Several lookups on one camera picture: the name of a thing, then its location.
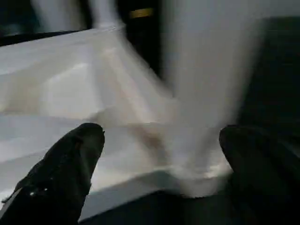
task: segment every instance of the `floor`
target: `floor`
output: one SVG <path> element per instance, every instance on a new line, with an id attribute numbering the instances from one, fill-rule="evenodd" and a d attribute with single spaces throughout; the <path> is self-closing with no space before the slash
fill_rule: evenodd
<path id="1" fill-rule="evenodd" d="M 163 191 L 82 221 L 81 225 L 240 225 L 226 187 L 214 196 L 187 199 Z"/>

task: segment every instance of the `black floor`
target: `black floor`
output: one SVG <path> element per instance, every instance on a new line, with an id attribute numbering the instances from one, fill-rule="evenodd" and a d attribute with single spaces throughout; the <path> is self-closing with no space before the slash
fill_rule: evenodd
<path id="1" fill-rule="evenodd" d="M 187 199 L 155 192 L 93 218 L 82 225 L 237 225 L 242 224 L 227 189 L 210 197 Z"/>

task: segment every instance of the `white surface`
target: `white surface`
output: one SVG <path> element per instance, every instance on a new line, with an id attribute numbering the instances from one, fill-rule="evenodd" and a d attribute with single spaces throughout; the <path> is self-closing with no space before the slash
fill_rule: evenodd
<path id="1" fill-rule="evenodd" d="M 171 98 L 120 30 L 89 30 L 0 48 L 0 110 L 88 119 L 110 126 L 165 123 Z"/>
<path id="2" fill-rule="evenodd" d="M 54 119 L 47 117 L 4 116 L 1 127 L 11 142 L 5 148 L 0 147 L 0 197 L 6 197 L 17 182 L 36 164 L 59 138 L 80 123 L 76 120 Z M 21 125 L 35 122 L 35 126 L 19 129 Z M 15 138 L 21 136 L 30 142 Z M 146 150 L 126 128 L 109 128 L 105 130 L 105 147 L 92 177 L 91 193 L 124 183 L 137 176 L 157 170 Z"/>
<path id="3" fill-rule="evenodd" d="M 123 26 L 116 12 L 115 1 L 89 0 L 89 2 L 94 18 L 93 27 L 106 30 Z"/>
<path id="4" fill-rule="evenodd" d="M 300 1 L 169 0 L 165 12 L 166 77 L 180 103 L 168 145 L 177 165 L 173 172 L 179 179 L 219 176 L 228 166 L 218 132 L 234 122 L 257 41 L 256 23 L 299 16 Z"/>

